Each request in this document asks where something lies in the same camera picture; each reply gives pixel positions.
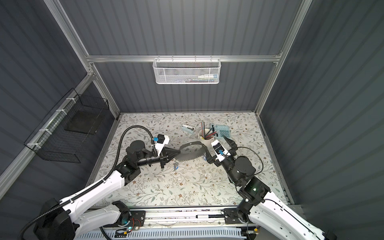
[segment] gray wall panel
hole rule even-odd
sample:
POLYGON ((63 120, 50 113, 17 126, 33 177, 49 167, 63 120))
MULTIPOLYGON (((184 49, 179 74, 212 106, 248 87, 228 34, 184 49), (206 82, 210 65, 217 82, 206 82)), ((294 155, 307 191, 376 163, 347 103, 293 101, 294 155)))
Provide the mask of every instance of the gray wall panel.
POLYGON ((295 203, 340 239, 382 237, 383 11, 314 1, 261 114, 295 203))
MULTIPOLYGON (((43 1, 0 1, 0 36, 2 173, 24 148, 28 135, 86 71, 43 1)), ((93 84, 84 94, 100 97, 93 84)), ((113 121, 108 113, 89 148, 89 159, 81 164, 37 156, 31 160, 0 200, 1 239, 16 239, 48 199, 61 199, 85 186, 113 121)), ((36 239, 31 228, 26 238, 36 239)))
MULTIPOLYGON (((94 84, 84 95, 100 97, 94 84)), ((47 200, 59 200, 85 187, 113 122, 114 117, 108 112, 89 145, 87 159, 79 164, 44 161, 38 156, 31 160, 0 200, 1 239, 15 239, 21 228, 39 214, 47 200)), ((25 238, 36 239, 32 228, 25 238)))
POLYGON ((299 3, 62 1, 91 55, 278 54, 299 3))
POLYGON ((0 173, 86 72, 40 1, 0 1, 0 173))
POLYGON ((157 84, 151 63, 96 63, 122 112, 253 110, 273 63, 222 63, 219 84, 157 84))

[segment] teal calculator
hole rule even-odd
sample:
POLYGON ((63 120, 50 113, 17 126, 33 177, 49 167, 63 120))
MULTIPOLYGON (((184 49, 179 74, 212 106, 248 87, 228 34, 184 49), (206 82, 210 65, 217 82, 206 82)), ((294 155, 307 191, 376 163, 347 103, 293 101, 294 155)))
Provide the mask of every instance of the teal calculator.
POLYGON ((212 126, 212 132, 217 131, 215 138, 224 139, 224 136, 226 136, 227 138, 232 139, 229 127, 227 125, 210 124, 210 128, 212 128, 212 126))

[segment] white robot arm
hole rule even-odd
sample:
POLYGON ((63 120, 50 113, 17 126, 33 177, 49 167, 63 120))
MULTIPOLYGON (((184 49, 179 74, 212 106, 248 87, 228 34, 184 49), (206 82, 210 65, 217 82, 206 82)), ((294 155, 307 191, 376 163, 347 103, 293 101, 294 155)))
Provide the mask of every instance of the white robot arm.
MULTIPOLYGON (((135 141, 126 149, 127 156, 109 173, 108 178, 104 177, 83 190, 61 199, 60 202, 54 199, 47 201, 41 210, 43 216, 31 221, 36 222, 34 233, 38 239, 74 239, 90 230, 113 223, 121 227, 128 226, 128 232, 133 230, 129 226, 133 220, 130 209, 120 201, 102 209, 85 212, 96 202, 137 177, 140 174, 139 166, 159 162, 163 168, 165 163, 180 153, 179 150, 164 146, 169 142, 168 136, 159 134, 154 140, 156 156, 144 148, 143 142, 135 141)), ((232 147, 229 151, 217 140, 212 142, 216 156, 208 156, 207 161, 217 166, 222 165, 230 182, 240 187, 238 194, 243 200, 236 210, 242 222, 260 225, 282 240, 328 239, 323 236, 321 229, 302 219, 254 176, 255 169, 248 158, 240 156, 235 159, 237 146, 230 139, 226 141, 232 147)), ((24 227, 19 240, 23 239, 25 230, 24 227)))

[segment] pencil cup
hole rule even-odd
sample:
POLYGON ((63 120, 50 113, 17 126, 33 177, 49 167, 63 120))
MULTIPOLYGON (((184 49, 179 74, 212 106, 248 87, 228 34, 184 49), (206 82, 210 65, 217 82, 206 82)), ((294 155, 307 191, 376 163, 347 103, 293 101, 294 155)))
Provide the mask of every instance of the pencil cup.
MULTIPOLYGON (((205 134, 207 134, 209 132, 209 129, 205 129, 205 134)), ((197 139, 204 145, 207 146, 207 148, 210 148, 212 147, 211 143, 215 140, 215 138, 213 136, 210 136, 210 139, 208 140, 205 140, 202 135, 201 135, 201 130, 199 132, 199 135, 197 136, 197 139)))

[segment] table surface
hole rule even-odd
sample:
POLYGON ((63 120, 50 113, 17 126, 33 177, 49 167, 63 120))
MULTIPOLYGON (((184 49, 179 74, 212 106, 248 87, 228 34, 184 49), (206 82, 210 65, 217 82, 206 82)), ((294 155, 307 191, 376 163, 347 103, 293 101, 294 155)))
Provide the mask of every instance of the table surface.
MULTIPOLYGON (((197 141, 201 121, 206 125, 214 123, 229 126, 231 137, 238 146, 246 146, 257 152, 264 163, 264 170, 257 177, 286 203, 254 113, 124 113, 120 116, 119 126, 96 179, 105 176, 112 167, 120 137, 127 127, 142 125, 153 136, 169 135, 168 146, 179 149, 182 144, 197 141), (182 124, 196 127, 196 133, 183 132, 182 124)), ((126 155, 126 147, 134 140, 144 141, 146 148, 151 149, 149 137, 144 130, 129 130, 123 140, 119 162, 126 155)), ((229 149, 225 141, 221 143, 229 149)), ((256 171, 261 169, 260 160, 251 151, 239 149, 237 153, 239 156, 247 156, 256 171)), ((174 163, 175 160, 170 161, 164 169, 160 168, 160 164, 141 167, 141 174, 134 181, 114 191, 95 206, 106 206, 117 200, 128 206, 237 205, 242 200, 234 185, 229 183, 223 167, 208 164, 203 157, 179 162, 177 170, 174 170, 174 163)))

